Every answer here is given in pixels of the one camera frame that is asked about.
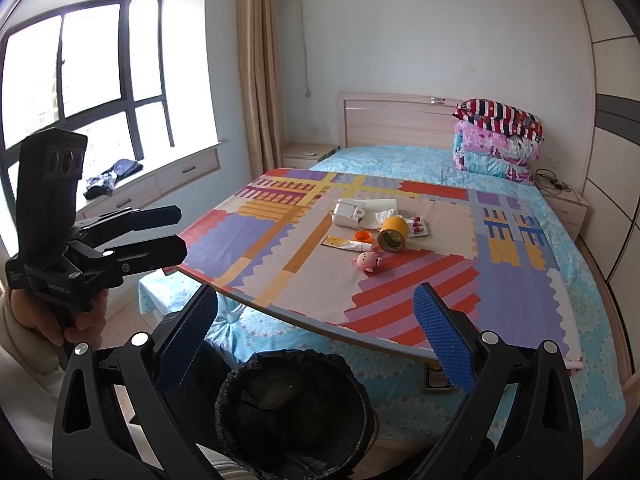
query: curtain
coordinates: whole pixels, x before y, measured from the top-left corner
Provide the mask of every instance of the curtain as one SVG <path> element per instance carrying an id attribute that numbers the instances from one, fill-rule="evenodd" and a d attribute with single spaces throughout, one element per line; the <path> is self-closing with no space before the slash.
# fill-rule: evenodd
<path id="1" fill-rule="evenodd" d="M 275 0 L 237 0 L 244 125 L 254 178 L 282 165 L 284 112 Z"/>

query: power cord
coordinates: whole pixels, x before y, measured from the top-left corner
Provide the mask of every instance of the power cord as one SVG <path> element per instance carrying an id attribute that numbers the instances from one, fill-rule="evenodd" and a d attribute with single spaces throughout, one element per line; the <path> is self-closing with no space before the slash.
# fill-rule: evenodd
<path id="1" fill-rule="evenodd" d="M 563 191 L 572 191 L 567 184 L 556 177 L 556 174 L 553 171 L 548 170 L 547 168 L 540 168 L 539 170 L 536 170 L 534 181 L 538 189 L 544 189 L 552 195 L 559 195 Z"/>
<path id="2" fill-rule="evenodd" d="M 305 32 L 305 7 L 302 0 L 298 0 L 300 6 L 300 32 L 302 34 L 302 50 L 305 54 L 305 97 L 311 97 L 311 88 L 309 87 L 309 62 L 306 54 L 306 32 Z"/>

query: window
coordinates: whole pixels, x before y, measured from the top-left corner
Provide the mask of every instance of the window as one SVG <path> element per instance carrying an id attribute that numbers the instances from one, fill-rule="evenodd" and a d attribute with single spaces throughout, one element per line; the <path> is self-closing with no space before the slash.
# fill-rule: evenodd
<path id="1" fill-rule="evenodd" d="M 0 180 L 11 218 L 20 143 L 38 130 L 58 126 L 88 137 L 83 177 L 174 145 L 160 10 L 161 0 L 94 0 L 31 18 L 2 38 Z"/>

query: black trash bag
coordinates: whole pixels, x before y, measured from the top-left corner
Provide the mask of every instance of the black trash bag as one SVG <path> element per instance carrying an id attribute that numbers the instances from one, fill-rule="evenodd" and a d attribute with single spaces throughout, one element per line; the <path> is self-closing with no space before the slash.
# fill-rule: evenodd
<path id="1" fill-rule="evenodd" d="M 262 480 L 345 479 L 374 431 L 364 386 L 342 357 L 260 352 L 232 370 L 216 401 L 226 454 Z"/>
<path id="2" fill-rule="evenodd" d="M 121 158 L 108 170 L 103 171 L 98 176 L 91 176 L 86 180 L 84 197 L 87 200 L 92 200 L 100 195 L 111 196 L 113 189 L 119 181 L 142 169 L 143 166 L 138 161 Z"/>

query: light blue bedsheet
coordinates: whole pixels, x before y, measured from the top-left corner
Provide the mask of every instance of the light blue bedsheet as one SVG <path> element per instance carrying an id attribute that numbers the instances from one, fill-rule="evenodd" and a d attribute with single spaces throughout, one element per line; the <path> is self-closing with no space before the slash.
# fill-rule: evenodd
<path id="1" fill-rule="evenodd" d="M 485 190 L 526 200 L 553 247 L 574 308 L 580 331 L 584 369 L 572 376 L 583 437 L 603 446 L 625 414 L 609 321 L 593 277 L 540 194 L 531 186 L 456 170 L 448 150 L 407 146 L 368 146 L 341 150 L 312 168 L 319 171 L 370 174 L 420 182 Z M 141 280 L 140 309 L 162 314 L 180 310 L 198 284 L 180 273 L 170 277 L 150 274 Z M 216 322 L 208 339 L 233 363 L 244 362 L 257 351 L 315 348 L 343 355 L 364 384 L 381 421 L 380 438 L 421 440 L 441 433 L 455 412 L 462 393 L 424 394 L 418 384 L 421 366 L 325 338 L 262 314 L 219 295 Z M 514 388 L 505 394 L 490 437 L 502 433 Z"/>

